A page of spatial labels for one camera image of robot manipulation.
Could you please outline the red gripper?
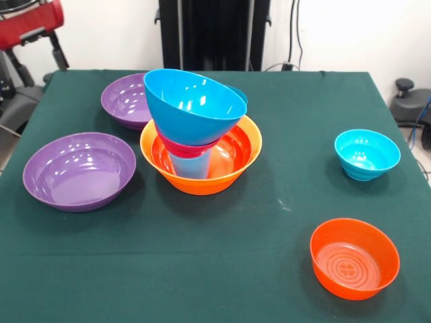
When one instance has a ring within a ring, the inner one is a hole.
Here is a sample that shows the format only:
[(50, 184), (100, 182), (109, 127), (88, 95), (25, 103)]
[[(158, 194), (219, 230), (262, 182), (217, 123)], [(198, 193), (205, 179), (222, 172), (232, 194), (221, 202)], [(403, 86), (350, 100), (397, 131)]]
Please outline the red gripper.
[(63, 8), (59, 0), (48, 2), (30, 11), (1, 20), (1, 50), (5, 51), (24, 87), (34, 87), (35, 83), (26, 66), (19, 62), (11, 48), (20, 45), (28, 33), (40, 30), (50, 32), (48, 37), (53, 47), (54, 59), (59, 70), (66, 71), (69, 68), (69, 63), (57, 35), (52, 32), (61, 27), (63, 23)]

